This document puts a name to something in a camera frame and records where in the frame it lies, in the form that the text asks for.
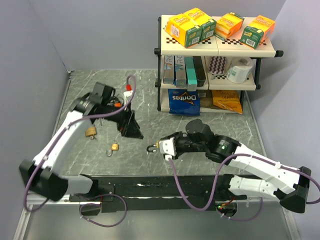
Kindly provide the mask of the orange black padlock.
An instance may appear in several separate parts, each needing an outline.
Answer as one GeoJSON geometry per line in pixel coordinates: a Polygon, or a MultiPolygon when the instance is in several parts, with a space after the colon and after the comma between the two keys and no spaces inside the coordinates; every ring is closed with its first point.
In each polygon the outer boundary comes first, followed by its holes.
{"type": "Polygon", "coordinates": [[[112,96],[108,103],[109,106],[121,108],[124,104],[124,99],[121,96],[112,96]]]}

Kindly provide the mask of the yellow padlock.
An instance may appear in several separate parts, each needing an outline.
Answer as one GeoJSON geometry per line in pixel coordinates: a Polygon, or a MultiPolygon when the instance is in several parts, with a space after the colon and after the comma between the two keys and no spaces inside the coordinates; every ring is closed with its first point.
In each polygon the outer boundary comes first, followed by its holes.
{"type": "Polygon", "coordinates": [[[156,142],[155,144],[148,145],[146,148],[146,151],[148,153],[155,153],[158,150],[159,150],[159,143],[158,142],[156,142]]]}

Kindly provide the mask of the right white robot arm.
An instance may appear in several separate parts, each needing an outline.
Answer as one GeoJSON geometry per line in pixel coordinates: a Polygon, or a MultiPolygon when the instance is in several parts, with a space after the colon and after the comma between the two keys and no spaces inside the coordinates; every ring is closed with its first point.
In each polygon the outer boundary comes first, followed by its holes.
{"type": "Polygon", "coordinates": [[[256,176],[230,177],[218,187],[223,199],[233,195],[269,198],[292,212],[305,212],[312,173],[309,168],[286,166],[262,156],[231,137],[215,134],[200,119],[190,121],[185,132],[175,132],[171,139],[174,159],[184,153],[204,153],[215,163],[226,161],[225,165],[256,176]]]}

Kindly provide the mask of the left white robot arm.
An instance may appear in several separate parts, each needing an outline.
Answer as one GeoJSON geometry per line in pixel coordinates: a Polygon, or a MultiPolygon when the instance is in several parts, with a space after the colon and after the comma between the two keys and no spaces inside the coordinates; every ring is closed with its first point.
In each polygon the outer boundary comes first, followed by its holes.
{"type": "Polygon", "coordinates": [[[115,89],[96,82],[92,92],[75,99],[64,122],[45,148],[33,160],[23,160],[19,172],[27,192],[34,192],[48,200],[58,201],[67,194],[81,194],[87,201],[99,195],[99,183],[89,175],[63,176],[60,171],[69,151],[96,119],[116,123],[123,137],[143,139],[143,134],[131,109],[136,86],[126,84],[124,104],[112,102],[115,89]]]}

